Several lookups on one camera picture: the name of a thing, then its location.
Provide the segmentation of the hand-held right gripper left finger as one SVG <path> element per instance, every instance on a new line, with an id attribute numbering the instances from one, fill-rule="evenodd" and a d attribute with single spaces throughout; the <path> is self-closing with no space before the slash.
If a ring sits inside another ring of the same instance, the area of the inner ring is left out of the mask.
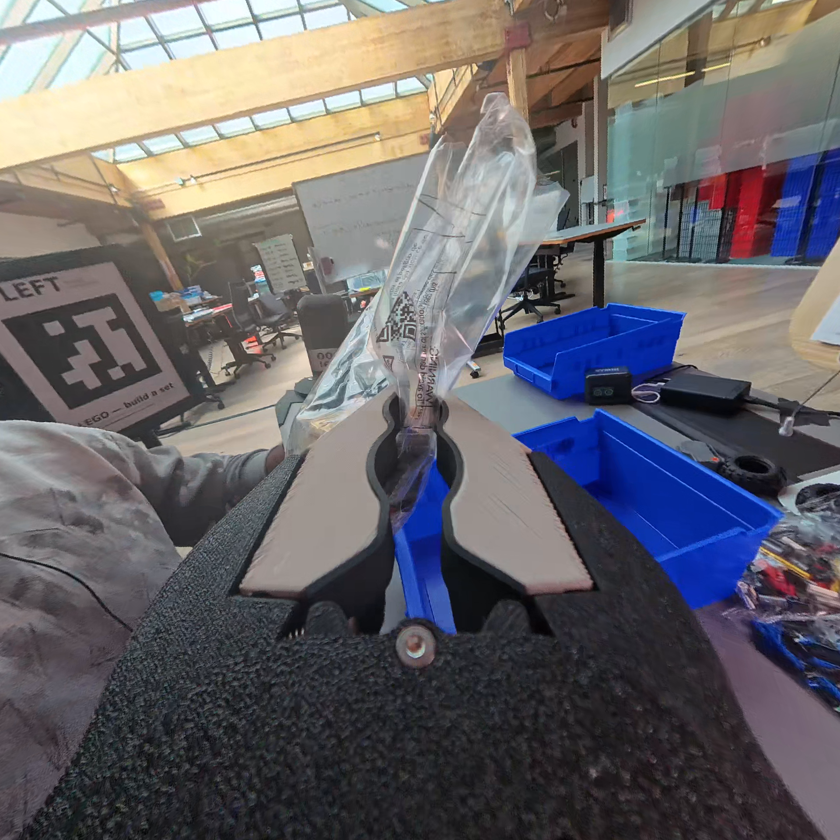
<path id="1" fill-rule="evenodd" d="M 392 578 L 389 483 L 400 404 L 381 392 L 305 454 L 239 585 L 291 601 L 381 601 Z"/>

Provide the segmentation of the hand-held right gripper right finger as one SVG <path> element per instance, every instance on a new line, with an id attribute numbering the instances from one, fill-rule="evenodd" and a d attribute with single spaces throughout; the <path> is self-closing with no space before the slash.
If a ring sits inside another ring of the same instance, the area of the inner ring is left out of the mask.
<path id="1" fill-rule="evenodd" d="M 588 592 L 594 582 L 531 453 L 459 398 L 441 404 L 437 469 L 448 485 L 442 560 L 518 595 Z"/>

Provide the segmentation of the blue plastic bin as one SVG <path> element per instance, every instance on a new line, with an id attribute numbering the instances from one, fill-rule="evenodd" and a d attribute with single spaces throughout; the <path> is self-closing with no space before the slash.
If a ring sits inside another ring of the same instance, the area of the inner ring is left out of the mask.
<path id="1" fill-rule="evenodd" d="M 507 333 L 503 363 L 564 400 L 584 393 L 589 370 L 626 368 L 636 379 L 669 368 L 685 318 L 682 311 L 611 302 Z"/>
<path id="2" fill-rule="evenodd" d="M 509 435 L 455 397 L 394 537 L 401 618 L 476 634 L 497 602 L 562 634 L 562 600 L 707 606 L 734 593 L 781 513 L 611 414 Z"/>

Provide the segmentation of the clear plastic bag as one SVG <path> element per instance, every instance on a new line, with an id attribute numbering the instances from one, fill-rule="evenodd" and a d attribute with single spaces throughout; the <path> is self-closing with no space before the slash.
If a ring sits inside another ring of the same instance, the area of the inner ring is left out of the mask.
<path id="1" fill-rule="evenodd" d="M 529 124 L 501 92 L 486 95 L 468 145 L 444 136 L 430 151 L 385 281 L 290 438 L 301 453 L 395 388 L 396 471 L 385 482 L 395 531 L 425 490 L 444 399 L 568 195 L 539 173 Z"/>

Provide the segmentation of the grey desk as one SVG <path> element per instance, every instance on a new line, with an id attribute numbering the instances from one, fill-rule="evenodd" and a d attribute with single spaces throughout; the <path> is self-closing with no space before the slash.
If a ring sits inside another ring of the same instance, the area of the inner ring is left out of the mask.
<path id="1" fill-rule="evenodd" d="M 603 408 L 638 429 L 631 454 L 617 457 L 606 453 L 607 423 L 589 420 L 593 406 L 555 400 L 515 375 L 478 379 L 452 394 L 510 434 L 556 423 L 572 432 L 573 452 L 561 467 L 637 537 L 697 610 L 760 745 L 824 837 L 839 838 L 838 716 L 763 656 L 745 626 L 723 615 L 753 558 L 747 549 L 758 549 L 760 526 L 770 525 L 769 505 L 724 490 L 722 479 L 715 490 L 697 489 L 700 468 L 690 475 L 676 466 L 677 456 L 664 455 L 689 438 L 636 406 Z M 635 459 L 631 469 L 642 434 L 660 441 L 658 453 Z"/>

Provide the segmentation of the black desk mat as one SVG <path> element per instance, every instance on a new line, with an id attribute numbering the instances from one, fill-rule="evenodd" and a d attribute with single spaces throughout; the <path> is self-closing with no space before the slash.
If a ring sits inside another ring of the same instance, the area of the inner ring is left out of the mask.
<path id="1" fill-rule="evenodd" d="M 839 447 L 809 434 L 778 434 L 778 424 L 750 410 L 731 416 L 693 409 L 636 404 L 636 408 L 685 438 L 725 456 L 759 455 L 782 468 L 790 482 L 824 475 L 839 467 Z"/>

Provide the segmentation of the wooden desk with black legs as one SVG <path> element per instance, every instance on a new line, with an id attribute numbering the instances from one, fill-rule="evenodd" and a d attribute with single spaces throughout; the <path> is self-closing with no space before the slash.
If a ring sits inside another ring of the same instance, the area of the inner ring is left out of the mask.
<path id="1" fill-rule="evenodd" d="M 556 250 L 567 245 L 593 245 L 592 305 L 596 308 L 604 308 L 606 305 L 605 243 L 627 231 L 639 229 L 646 222 L 646 217 L 637 217 L 622 222 L 568 227 L 544 239 L 535 254 L 538 256 L 547 255 L 551 249 Z"/>

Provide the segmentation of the black office chair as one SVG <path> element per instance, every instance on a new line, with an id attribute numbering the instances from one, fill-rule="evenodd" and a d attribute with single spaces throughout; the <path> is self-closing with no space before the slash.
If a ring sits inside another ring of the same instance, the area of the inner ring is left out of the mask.
<path id="1" fill-rule="evenodd" d="M 231 309 L 226 314 L 228 331 L 224 341 L 232 354 L 232 360 L 223 366 L 223 371 L 226 376 L 238 380 L 243 369 L 254 364 L 261 364 L 269 369 L 271 362 L 277 361 L 277 357 L 273 352 L 263 353 L 262 350 L 248 352 L 245 344 L 250 339 L 256 340 L 258 348 L 263 347 L 259 325 L 249 306 L 248 289 L 240 280 L 229 281 L 227 288 Z"/>
<path id="2" fill-rule="evenodd" d="M 265 346 L 274 348 L 279 344 L 284 350 L 286 339 L 302 341 L 298 315 L 283 298 L 275 296 L 270 290 L 260 290 L 258 301 L 261 312 L 259 325 L 268 331 Z"/>
<path id="3" fill-rule="evenodd" d="M 555 281 L 560 263 L 560 255 L 553 251 L 539 251 L 530 259 L 509 295 L 517 301 L 500 310 L 501 324 L 507 325 L 508 320 L 520 312 L 531 314 L 536 317 L 537 322 L 542 322 L 540 307 L 552 307 L 557 315 L 562 313 L 561 306 L 550 300 L 553 292 L 549 291 L 550 281 Z"/>

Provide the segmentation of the small whiteboard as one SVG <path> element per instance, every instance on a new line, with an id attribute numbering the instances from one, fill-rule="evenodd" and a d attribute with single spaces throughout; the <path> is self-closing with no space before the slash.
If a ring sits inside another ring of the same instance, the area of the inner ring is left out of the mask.
<path id="1" fill-rule="evenodd" d="M 255 248 L 274 294 L 279 296 L 308 286 L 291 234 L 261 240 Z"/>

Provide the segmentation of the large whiteboard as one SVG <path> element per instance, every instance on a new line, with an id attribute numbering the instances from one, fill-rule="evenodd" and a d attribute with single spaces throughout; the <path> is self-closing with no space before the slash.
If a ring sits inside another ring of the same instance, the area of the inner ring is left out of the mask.
<path id="1" fill-rule="evenodd" d="M 293 183 L 325 282 L 389 268 L 427 158 L 424 152 Z"/>

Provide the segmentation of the small black timer device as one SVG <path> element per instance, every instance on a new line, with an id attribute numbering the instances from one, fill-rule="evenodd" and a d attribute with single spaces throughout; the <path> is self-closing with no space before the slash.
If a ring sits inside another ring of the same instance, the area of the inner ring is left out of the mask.
<path id="1" fill-rule="evenodd" d="M 584 373 L 584 400 L 592 406 L 632 404 L 632 372 L 622 365 L 587 370 Z"/>

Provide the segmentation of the black power adapter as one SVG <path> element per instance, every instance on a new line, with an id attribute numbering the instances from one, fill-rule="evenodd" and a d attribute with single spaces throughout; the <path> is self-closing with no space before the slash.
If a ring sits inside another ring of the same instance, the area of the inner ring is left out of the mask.
<path id="1" fill-rule="evenodd" d="M 729 417 L 742 409 L 751 390 L 750 381 L 679 371 L 661 385 L 658 403 Z"/>

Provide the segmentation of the clear bags of toy bricks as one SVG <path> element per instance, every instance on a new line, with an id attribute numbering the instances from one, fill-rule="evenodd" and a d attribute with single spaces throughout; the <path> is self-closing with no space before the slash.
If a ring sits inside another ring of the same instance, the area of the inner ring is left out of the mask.
<path id="1" fill-rule="evenodd" d="M 787 512 L 763 539 L 727 615 L 758 651 L 839 713 L 839 517 Z"/>

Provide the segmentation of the person's grey hoodie torso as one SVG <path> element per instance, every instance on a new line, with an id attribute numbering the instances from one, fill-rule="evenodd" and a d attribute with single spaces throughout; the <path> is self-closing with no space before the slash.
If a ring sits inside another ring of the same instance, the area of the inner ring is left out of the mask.
<path id="1" fill-rule="evenodd" d="M 2 535 L 2 838 L 21 833 L 69 767 L 131 629 L 180 561 L 156 522 Z"/>

